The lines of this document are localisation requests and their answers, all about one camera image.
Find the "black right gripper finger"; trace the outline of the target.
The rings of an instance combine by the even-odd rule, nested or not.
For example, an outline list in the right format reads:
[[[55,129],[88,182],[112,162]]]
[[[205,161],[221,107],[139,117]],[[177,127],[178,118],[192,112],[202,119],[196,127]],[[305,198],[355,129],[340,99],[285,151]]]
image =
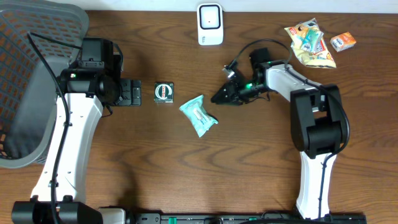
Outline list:
[[[226,82],[214,95],[213,98],[229,98],[232,92],[232,83]]]
[[[229,95],[214,95],[211,98],[211,102],[217,105],[231,105],[233,100],[229,97]]]

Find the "mint green wipes pack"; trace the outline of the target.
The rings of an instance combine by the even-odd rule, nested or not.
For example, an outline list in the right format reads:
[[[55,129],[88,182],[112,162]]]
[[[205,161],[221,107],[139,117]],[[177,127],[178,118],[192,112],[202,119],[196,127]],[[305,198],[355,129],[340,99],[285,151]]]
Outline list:
[[[190,120],[193,128],[201,138],[218,120],[210,116],[203,107],[203,95],[184,103],[179,110]]]

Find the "green Zam-Buk tin box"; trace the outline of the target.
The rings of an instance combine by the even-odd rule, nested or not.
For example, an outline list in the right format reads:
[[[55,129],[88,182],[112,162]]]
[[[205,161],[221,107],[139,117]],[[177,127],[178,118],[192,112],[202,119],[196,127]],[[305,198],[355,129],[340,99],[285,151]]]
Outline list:
[[[154,101],[156,103],[174,102],[174,84],[173,83],[155,83]]]

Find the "teal Kleenex tissue pack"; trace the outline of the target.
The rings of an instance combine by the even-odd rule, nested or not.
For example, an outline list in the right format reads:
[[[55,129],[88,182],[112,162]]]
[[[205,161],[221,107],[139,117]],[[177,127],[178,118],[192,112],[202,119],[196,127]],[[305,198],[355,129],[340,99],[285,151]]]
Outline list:
[[[323,37],[323,32],[317,29],[309,29],[300,47],[301,50],[315,53],[317,45]]]

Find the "cream snack bag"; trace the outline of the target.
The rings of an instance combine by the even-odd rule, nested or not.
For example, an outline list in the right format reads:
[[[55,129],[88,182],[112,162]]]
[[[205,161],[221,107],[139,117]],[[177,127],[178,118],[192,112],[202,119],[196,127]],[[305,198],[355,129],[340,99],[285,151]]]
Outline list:
[[[314,54],[300,49],[309,29],[320,30],[318,22],[315,18],[297,24],[296,26],[284,28],[289,37],[292,39],[290,47],[292,48],[294,55],[297,57],[300,63],[306,67],[336,68],[336,63],[331,56],[331,53],[327,49],[323,37],[319,41],[317,45],[317,50]]]

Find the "orange Kleenex tissue pack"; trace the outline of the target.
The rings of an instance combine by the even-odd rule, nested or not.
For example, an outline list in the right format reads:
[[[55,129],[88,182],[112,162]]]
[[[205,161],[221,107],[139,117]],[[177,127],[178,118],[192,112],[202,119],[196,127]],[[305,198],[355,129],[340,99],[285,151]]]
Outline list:
[[[345,32],[331,38],[330,44],[337,52],[341,52],[353,47],[356,44],[356,40],[349,32]]]

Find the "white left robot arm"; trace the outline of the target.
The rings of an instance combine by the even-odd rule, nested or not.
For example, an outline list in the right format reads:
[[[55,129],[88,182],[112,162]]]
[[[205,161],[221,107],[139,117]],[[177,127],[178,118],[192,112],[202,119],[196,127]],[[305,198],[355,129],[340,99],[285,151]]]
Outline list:
[[[86,37],[80,57],[59,76],[55,124],[44,169],[28,201],[16,201],[13,223],[134,223],[121,207],[86,205],[86,170],[91,143],[105,108],[140,106],[141,82],[121,78],[124,57],[114,42]]]

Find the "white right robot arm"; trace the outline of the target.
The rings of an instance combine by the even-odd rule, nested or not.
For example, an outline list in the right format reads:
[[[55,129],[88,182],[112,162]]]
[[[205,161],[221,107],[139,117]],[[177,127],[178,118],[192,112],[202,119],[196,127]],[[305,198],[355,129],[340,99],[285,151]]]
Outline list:
[[[328,193],[336,155],[349,134],[336,85],[321,85],[296,72],[287,60],[271,60],[267,48],[251,52],[252,79],[237,60],[224,66],[227,82],[211,98],[217,105],[252,103],[275,92],[290,103],[290,135],[300,153],[300,192],[296,208],[303,219],[322,220],[330,213]]]

